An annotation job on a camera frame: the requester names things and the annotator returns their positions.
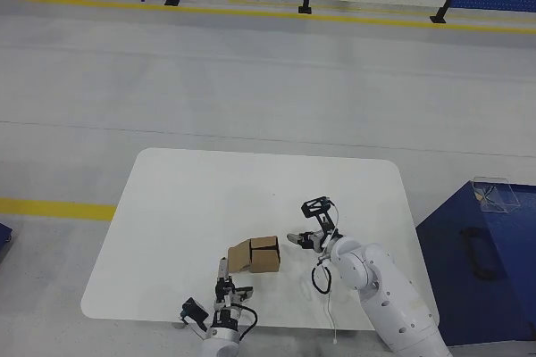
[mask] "cardboard box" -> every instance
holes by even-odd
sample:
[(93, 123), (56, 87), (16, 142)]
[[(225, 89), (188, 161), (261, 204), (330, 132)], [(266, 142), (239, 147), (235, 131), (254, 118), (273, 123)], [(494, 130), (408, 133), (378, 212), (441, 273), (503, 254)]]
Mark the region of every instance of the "cardboard box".
[(277, 236), (251, 238), (229, 248), (229, 273), (242, 270), (266, 273), (279, 269), (280, 248)]

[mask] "gray floor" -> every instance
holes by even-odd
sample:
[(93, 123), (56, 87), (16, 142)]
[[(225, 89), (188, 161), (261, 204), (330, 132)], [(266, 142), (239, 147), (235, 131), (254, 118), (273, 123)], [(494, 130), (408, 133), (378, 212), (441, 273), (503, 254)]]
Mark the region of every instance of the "gray floor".
[[(474, 176), (536, 185), (536, 37), (0, 2), (0, 196), (117, 204), (151, 146), (388, 159), (418, 224)], [(81, 314), (107, 223), (0, 220), (0, 356), (196, 354)], [(241, 355), (386, 351), (260, 329)]]

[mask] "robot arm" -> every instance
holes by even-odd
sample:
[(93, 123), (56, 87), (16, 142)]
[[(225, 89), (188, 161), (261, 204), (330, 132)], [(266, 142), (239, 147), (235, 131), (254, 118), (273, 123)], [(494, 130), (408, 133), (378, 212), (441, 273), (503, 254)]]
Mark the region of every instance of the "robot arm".
[[(235, 357), (239, 353), (240, 341), (256, 326), (258, 321), (258, 315), (254, 310), (241, 305), (252, 296), (253, 288), (251, 286), (235, 287), (228, 272), (228, 261), (226, 258), (222, 258), (219, 263), (214, 293), (216, 295), (214, 316), (210, 328), (207, 328), (204, 323), (208, 318), (208, 313), (192, 297), (182, 305), (180, 320), (188, 325), (185, 319), (189, 317), (205, 331), (201, 345), (201, 357)], [(252, 312), (255, 316), (255, 322), (240, 334), (239, 319), (242, 310)]]
[[(352, 237), (342, 236), (327, 214), (332, 205), (327, 197), (304, 203), (302, 212), (307, 218), (318, 217), (322, 231), (288, 235), (289, 241), (321, 253), (318, 265), (323, 263), (325, 267), (331, 262), (336, 267), (346, 287), (359, 293), (369, 321), (398, 357), (451, 356), (412, 282), (380, 245), (361, 245)], [(329, 289), (322, 291), (315, 283), (314, 287), (322, 294), (329, 293)]]

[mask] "yellow floor line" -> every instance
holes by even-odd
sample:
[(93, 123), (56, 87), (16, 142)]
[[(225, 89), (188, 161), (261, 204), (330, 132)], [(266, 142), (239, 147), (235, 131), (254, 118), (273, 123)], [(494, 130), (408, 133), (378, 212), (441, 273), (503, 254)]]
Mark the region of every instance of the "yellow floor line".
[(100, 2), (100, 1), (89, 1), (89, 0), (29, 0), (29, 1), (33, 3), (41, 3), (41, 4), (66, 4), (66, 5), (103, 7), (103, 8), (113, 8), (113, 9), (193, 12), (193, 13), (208, 13), (208, 14), (222, 14), (222, 15), (302, 19), (302, 20), (310, 20), (310, 21), (334, 21), (334, 22), (345, 22), (345, 23), (362, 23), (362, 24), (371, 24), (371, 25), (397, 26), (397, 27), (404, 27), (404, 28), (458, 29), (458, 30), (468, 30), (468, 31), (536, 35), (536, 29), (507, 28), (507, 27), (500, 27), (500, 26), (479, 26), (479, 25), (450, 24), (450, 23), (436, 24), (436, 23), (429, 22), (429, 19), (425, 19), (425, 21), (404, 21), (404, 20), (388, 20), (388, 19), (370, 19), (370, 18), (338, 16), (338, 15), (319, 15), (319, 14), (305, 15), (305, 14), (294, 13), (294, 12), (266, 12), (266, 11), (257, 11), (257, 10), (214, 9), (214, 8), (205, 8), (205, 7), (164, 6), (160, 4), (156, 5), (156, 4), (141, 4), (141, 3), (139, 4), (113, 3), (113, 2)]
[(19, 200), (0, 197), (0, 213), (73, 218), (78, 220), (111, 220), (115, 206), (104, 204)]
[[(259, 5), (259, 6), (279, 6), (279, 7), (293, 7), (297, 8), (298, 4), (289, 3), (272, 3), (267, 1), (248, 1), (248, 0), (229, 0), (229, 4), (242, 4), (242, 5)], [(412, 12), (405, 10), (390, 10), (390, 9), (372, 9), (372, 8), (360, 8), (357, 5), (346, 6), (333, 6), (333, 5), (310, 5), (312, 9), (320, 10), (334, 10), (334, 11), (346, 11), (346, 12), (368, 12), (368, 13), (385, 13), (405, 16), (424, 16), (429, 17), (434, 15), (434, 12)], [(476, 21), (503, 21), (513, 23), (533, 23), (536, 24), (536, 19), (523, 19), (523, 18), (508, 18), (498, 16), (474, 16), (474, 15), (459, 15), (448, 13), (445, 15), (445, 19), (465, 19)]]

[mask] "tabletop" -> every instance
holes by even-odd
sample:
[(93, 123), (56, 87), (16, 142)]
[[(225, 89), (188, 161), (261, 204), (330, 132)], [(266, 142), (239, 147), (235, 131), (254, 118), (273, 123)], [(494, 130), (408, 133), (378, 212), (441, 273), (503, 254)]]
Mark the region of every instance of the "tabletop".
[[(340, 233), (377, 242), (414, 282), (439, 320), (397, 166), (383, 160), (146, 149), (135, 161), (81, 300), (94, 319), (178, 321), (194, 297), (211, 312), (219, 260), (250, 237), (278, 236), (276, 273), (237, 273), (253, 286), (258, 326), (331, 328), (327, 296), (312, 287), (313, 251), (286, 239), (317, 230), (303, 202), (326, 195)], [(331, 269), (338, 329), (373, 330), (355, 291)], [(245, 316), (241, 324), (249, 324)]]

